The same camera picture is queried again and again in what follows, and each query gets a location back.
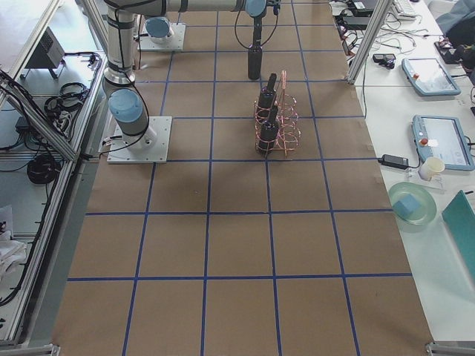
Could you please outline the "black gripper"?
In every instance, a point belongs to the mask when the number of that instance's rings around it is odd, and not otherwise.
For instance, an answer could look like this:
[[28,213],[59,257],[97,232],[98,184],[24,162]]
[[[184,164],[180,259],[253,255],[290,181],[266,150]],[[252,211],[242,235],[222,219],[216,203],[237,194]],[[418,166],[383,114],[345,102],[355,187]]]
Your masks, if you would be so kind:
[[252,44],[261,45],[262,38],[262,15],[253,18]]

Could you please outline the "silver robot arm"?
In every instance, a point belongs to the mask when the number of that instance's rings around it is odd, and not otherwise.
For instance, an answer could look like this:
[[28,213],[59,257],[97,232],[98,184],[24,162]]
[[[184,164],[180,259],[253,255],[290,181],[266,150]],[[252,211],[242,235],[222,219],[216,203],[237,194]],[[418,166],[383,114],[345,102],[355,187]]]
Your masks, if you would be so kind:
[[122,147],[106,151],[146,151],[157,140],[157,134],[150,126],[148,108],[137,90],[134,80],[127,73],[113,74],[105,71],[102,86],[108,100],[108,109],[122,132]]
[[109,7],[108,24],[115,28],[114,35],[117,38],[116,49],[119,51],[119,64],[114,65],[115,71],[127,70],[124,65],[122,50],[122,30],[128,30],[134,26],[132,21],[127,22],[119,16],[133,18],[135,14],[147,17],[164,17],[168,11],[202,12],[202,11],[229,11],[240,13],[242,10],[253,18],[252,44],[248,48],[248,78],[257,80],[261,77],[261,64],[263,55],[263,42],[261,41],[262,19],[266,16],[266,9],[271,7],[275,16],[280,10],[279,1],[106,1]]

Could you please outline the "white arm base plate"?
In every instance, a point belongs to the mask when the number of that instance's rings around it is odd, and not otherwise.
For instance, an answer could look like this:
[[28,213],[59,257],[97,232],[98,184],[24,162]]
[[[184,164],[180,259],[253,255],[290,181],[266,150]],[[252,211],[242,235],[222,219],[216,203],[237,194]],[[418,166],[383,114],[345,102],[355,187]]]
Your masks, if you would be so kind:
[[114,164],[166,163],[171,125],[171,116],[151,116],[145,135],[134,144],[137,138],[123,136],[116,125],[114,136],[119,138],[111,141],[108,149],[111,153],[108,154],[107,161]]
[[185,31],[185,23],[166,23],[161,29],[146,25],[140,34],[138,48],[148,52],[180,52],[183,50]]

